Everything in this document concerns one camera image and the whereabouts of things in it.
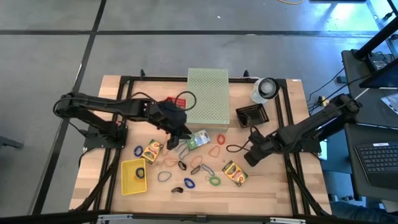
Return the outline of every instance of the desk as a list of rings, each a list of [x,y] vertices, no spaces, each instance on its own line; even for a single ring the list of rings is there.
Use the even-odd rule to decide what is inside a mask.
[[[353,170],[353,187],[356,193],[372,198],[386,199],[398,202],[398,190],[374,187],[368,183],[361,167],[361,162],[355,153],[355,146],[370,142],[388,142],[396,139],[398,130],[363,126],[358,124],[345,124],[348,151]]]
[[[99,96],[116,99],[120,76],[106,75],[103,77]],[[300,80],[287,80],[293,119],[295,123],[308,117],[307,105]],[[186,82],[157,82],[157,81],[134,81],[132,92],[143,91],[155,100],[164,100],[167,96],[176,96],[186,90]],[[285,173],[284,160],[282,155],[273,154],[263,159],[256,167],[250,167],[244,160],[244,152],[229,153],[225,150],[228,144],[242,145],[249,136],[249,129],[241,129],[238,124],[235,109],[252,105],[249,93],[252,83],[230,83],[229,84],[229,106],[230,125],[224,134],[226,143],[221,146],[218,158],[208,155],[208,151],[216,145],[216,135],[209,133],[211,142],[194,151],[185,159],[189,167],[190,161],[198,156],[203,156],[203,163],[210,166],[221,179],[221,185],[214,187],[205,180],[207,173],[203,170],[195,175],[190,175],[190,168],[186,171],[180,170],[177,166],[168,168],[163,164],[164,158],[178,158],[175,151],[169,151],[166,156],[162,153],[152,165],[147,165],[147,192],[135,195],[121,195],[120,166],[116,177],[112,212],[129,213],[169,213],[169,214],[208,214],[208,215],[280,215],[291,216],[289,190],[287,176]],[[285,125],[287,115],[284,103],[281,103]],[[263,135],[269,134],[278,128],[278,119],[275,108],[275,101],[270,100],[265,105],[268,123],[259,125],[258,128]],[[110,120],[111,114],[96,113],[103,119]],[[151,139],[163,142],[165,133],[158,131],[149,123],[127,122],[129,126],[126,147],[122,150],[121,159],[127,161],[137,159],[133,149],[137,145],[146,146]],[[95,149],[88,153],[81,160],[75,189],[73,191],[70,208],[79,206],[84,198],[93,190],[98,182],[104,150]],[[315,200],[320,203],[323,209],[331,213],[323,174],[318,158],[309,153],[301,153],[301,161],[305,183]],[[237,187],[222,172],[223,166],[230,160],[235,161],[245,172],[248,173],[248,180],[242,187]],[[167,170],[173,173],[170,180],[158,183],[157,174]],[[174,187],[183,187],[183,178],[189,177],[196,184],[194,189],[184,188],[182,194],[172,194],[170,190]],[[100,208],[104,208],[108,186],[103,190]],[[300,191],[295,188],[298,201],[298,209],[303,212]]]
[[[342,51],[341,56],[343,57],[347,82],[370,74],[366,63],[355,59],[350,50]],[[360,83],[361,80],[358,80],[348,86],[349,93],[353,97],[358,96],[365,90],[359,87]],[[398,115],[381,101],[382,97],[394,93],[397,92],[394,90],[369,89],[358,99],[358,102],[362,103],[363,107],[356,116],[356,122],[359,124],[398,128]]]

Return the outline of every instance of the wooden table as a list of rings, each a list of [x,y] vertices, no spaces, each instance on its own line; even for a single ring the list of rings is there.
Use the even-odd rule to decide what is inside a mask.
[[[116,75],[105,75],[99,90],[99,96],[116,99],[120,78],[120,76]],[[287,80],[287,86],[294,122],[298,123],[308,117],[303,86],[300,80]],[[133,93],[143,91],[160,101],[167,97],[166,93],[170,96],[176,96],[181,91],[186,90],[186,87],[186,82],[135,81],[132,90]],[[249,136],[248,128],[241,129],[239,127],[235,109],[253,104],[249,97],[251,88],[252,83],[229,84],[230,126],[224,134],[226,143],[221,146],[219,157],[214,158],[208,155],[208,151],[217,145],[216,136],[218,133],[210,133],[210,144],[192,151],[184,159],[184,162],[188,165],[188,170],[186,171],[180,170],[178,166],[169,168],[164,165],[163,160],[165,158],[178,159],[178,154],[175,151],[169,151],[166,156],[160,154],[152,165],[147,165],[147,192],[127,196],[121,195],[121,166],[119,166],[111,211],[126,213],[291,216],[292,209],[283,156],[272,154],[258,163],[256,167],[251,167],[244,160],[244,151],[230,153],[225,150],[225,146],[228,144],[244,144]],[[284,96],[282,91],[279,94],[284,122],[287,125],[287,115],[283,103]],[[270,121],[257,126],[263,135],[269,134],[278,128],[274,100],[266,103],[265,109]],[[111,119],[111,114],[97,114],[103,119]],[[164,131],[156,130],[149,123],[128,121],[127,125],[129,126],[127,144],[122,150],[120,162],[137,159],[133,154],[133,149],[137,145],[146,146],[151,139],[163,142],[166,136]],[[216,175],[221,179],[221,185],[217,187],[210,185],[205,180],[208,173],[204,170],[195,175],[190,175],[191,168],[189,163],[198,155],[202,155],[203,163],[215,171]],[[104,149],[95,149],[81,160],[70,208],[79,206],[98,183],[103,156]],[[320,161],[309,153],[301,153],[300,156],[307,188],[322,208],[331,213]],[[247,181],[241,187],[237,187],[222,171],[224,165],[230,160],[235,161],[249,175]],[[170,171],[172,173],[171,179],[159,183],[157,174],[160,171]],[[194,189],[187,189],[183,186],[185,177],[194,180],[196,184]],[[172,194],[170,190],[174,187],[183,187],[184,193]],[[107,191],[108,185],[104,187],[100,208],[104,208]],[[303,213],[300,191],[297,186],[295,186],[295,193],[298,201],[298,210]]]

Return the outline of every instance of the green rubber band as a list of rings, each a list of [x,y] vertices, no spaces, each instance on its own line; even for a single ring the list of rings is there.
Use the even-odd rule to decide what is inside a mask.
[[[210,177],[209,182],[213,185],[213,186],[219,186],[221,184],[221,180],[218,177]]]

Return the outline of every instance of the yellow crayon box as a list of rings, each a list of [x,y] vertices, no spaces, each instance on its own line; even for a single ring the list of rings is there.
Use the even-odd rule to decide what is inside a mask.
[[[144,158],[149,164],[152,164],[162,150],[163,145],[155,140],[150,140],[149,145],[144,149],[141,158]]]
[[[248,175],[233,161],[229,161],[223,171],[238,187],[248,178]]]

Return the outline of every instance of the concrete floor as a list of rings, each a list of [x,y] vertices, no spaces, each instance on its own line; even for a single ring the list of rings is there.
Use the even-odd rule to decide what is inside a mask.
[[[99,5],[100,0],[3,0],[0,30],[91,30]],[[297,6],[276,0],[108,0],[99,29],[378,30],[365,3],[307,0]],[[72,88],[87,40],[87,35],[0,35],[0,135],[25,144],[20,150],[0,150],[0,217],[29,213],[60,123],[52,106]],[[138,75],[143,68],[147,75],[185,76],[188,68],[203,67],[226,68],[231,77],[247,69],[257,77],[299,78],[308,96],[343,68],[342,50],[358,49],[367,41],[306,36],[101,35],[95,39],[80,91],[98,94],[103,75]],[[389,52],[386,44],[378,50]],[[339,87],[332,82],[316,96]],[[69,128],[44,213],[68,210],[82,147],[83,137]]]

